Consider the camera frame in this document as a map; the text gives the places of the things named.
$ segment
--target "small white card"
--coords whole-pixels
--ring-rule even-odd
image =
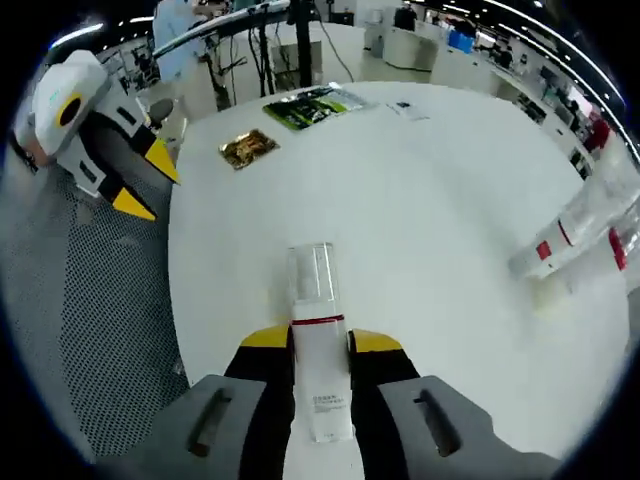
[[[398,101],[394,103],[387,103],[387,107],[393,110],[397,115],[411,121],[415,122],[416,120],[428,120],[429,116],[416,107],[414,104]]]

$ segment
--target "person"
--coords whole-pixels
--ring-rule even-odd
[[[498,42],[494,42],[493,46],[489,49],[489,58],[494,62],[498,62],[498,60],[500,60],[500,55],[502,55],[502,48],[500,48]]]
[[[500,53],[498,65],[500,65],[502,68],[511,68],[511,62],[513,62],[513,54],[511,53],[512,51],[513,49],[511,48],[511,45],[507,45],[507,49],[503,50],[502,53]]]
[[[580,105],[575,100],[571,100],[569,104],[569,111],[573,113],[573,120],[571,121],[571,125],[569,128],[573,133],[577,132],[580,129],[580,117],[578,115],[578,111],[580,110]]]
[[[603,149],[609,138],[609,125],[600,116],[596,118],[591,126],[591,134],[584,141],[584,148],[591,153],[596,148]]]
[[[414,31],[417,19],[418,14],[411,8],[411,5],[403,5],[402,8],[396,10],[396,14],[393,17],[393,26],[403,30]]]
[[[527,54],[523,53],[520,56],[520,61],[518,62],[518,64],[515,66],[514,70],[516,71],[516,73],[520,76],[524,76],[528,73],[529,69],[528,69],[528,58],[527,58]]]
[[[164,45],[189,30],[201,20],[186,0],[160,0],[153,18],[153,38],[156,46]],[[192,40],[158,58],[160,78],[164,83],[186,74],[205,54],[201,40]]]
[[[160,0],[153,18],[153,37],[156,47],[164,45],[179,37],[194,24],[206,19],[196,15],[189,0]],[[197,78],[200,59],[207,55],[206,45],[201,39],[194,39],[157,59],[160,80],[171,85],[174,98],[178,100],[183,113],[194,120],[196,112],[202,111],[201,98],[198,95],[187,95],[193,91],[194,79]]]

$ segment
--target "white counter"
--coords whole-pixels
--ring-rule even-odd
[[[515,103],[522,93],[546,114],[541,128],[570,158],[580,152],[593,170],[595,162],[580,139],[564,123],[541,95],[515,74],[477,53],[465,54],[447,45],[447,32],[435,25],[417,22],[416,31],[387,28],[383,59],[391,66],[431,72],[430,83],[485,93]]]
[[[253,331],[287,322],[287,248],[329,241],[348,328],[396,338],[421,375],[487,410],[511,446],[562,457],[619,378],[625,281],[615,272],[541,317],[507,259],[580,177],[507,102],[428,84],[345,88],[377,107],[292,132],[261,111],[265,98],[187,130],[168,249],[189,382],[223,372]],[[430,119],[385,105],[399,100]],[[217,147],[252,128],[280,148],[236,172]],[[326,448],[344,452],[347,469],[360,462],[355,442]],[[315,455],[288,458],[285,478],[328,475]]]

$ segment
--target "white cabinet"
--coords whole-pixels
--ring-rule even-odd
[[[384,39],[382,59],[396,68],[431,71],[438,43],[415,32],[391,27]]]
[[[542,122],[542,130],[551,137],[562,152],[569,156],[576,147],[576,136],[555,113],[549,112]]]
[[[431,83],[495,96],[499,79],[486,62],[441,45],[433,65]]]

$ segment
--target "cable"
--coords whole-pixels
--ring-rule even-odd
[[[282,40],[280,39],[280,34],[278,33],[279,28],[280,22],[276,24],[276,40],[278,41],[278,51],[280,52],[280,58],[284,63],[284,68],[286,68],[285,77],[290,85],[290,88],[296,88],[296,83],[291,79],[291,62],[289,61],[289,54],[285,52],[284,47],[282,46]]]
[[[262,49],[260,48],[260,39],[256,35],[255,31],[250,30],[250,33],[252,34],[255,42],[258,44],[258,52],[260,53],[260,75],[262,76],[262,81],[264,82],[264,55],[262,55]]]
[[[235,63],[235,57],[233,56],[233,42],[235,42],[235,37],[231,35],[231,39],[229,41],[229,61],[231,65]],[[231,67],[231,89],[233,90],[233,105],[238,105],[238,99],[236,98],[236,76],[233,73],[234,67]]]
[[[249,49],[251,50],[251,56],[253,57],[253,62],[256,64],[256,69],[258,70],[258,77],[260,77],[260,96],[264,97],[264,76],[262,74],[262,70],[260,69],[260,65],[258,64],[258,57],[256,56],[256,51],[253,48],[253,40],[252,40],[253,28],[249,29]]]
[[[267,41],[267,9],[264,8],[262,17],[262,25],[260,25],[260,56],[262,57],[262,71],[267,78],[267,86],[269,87],[269,95],[273,95],[273,75],[271,74],[271,59],[269,58],[269,42]]]
[[[316,9],[316,12],[320,12],[320,10],[318,9],[318,6],[316,5],[315,0],[312,0],[312,3],[313,3],[313,6]],[[322,28],[322,31],[324,32],[325,36],[327,37],[327,40],[329,40],[329,45],[331,45],[331,49],[333,50],[333,53],[336,55],[336,58],[338,59],[338,62],[340,62],[340,65],[342,65],[342,67],[347,71],[347,74],[349,75],[349,78],[351,79],[351,81],[355,82],[355,80],[353,79],[353,75],[351,75],[351,71],[349,71],[349,68],[344,64],[344,62],[340,58],[340,55],[338,55],[336,47],[333,45],[333,42],[331,41],[331,37],[327,33],[327,29],[324,28],[324,23],[322,22],[322,15],[318,14],[318,20],[320,20],[320,28]]]

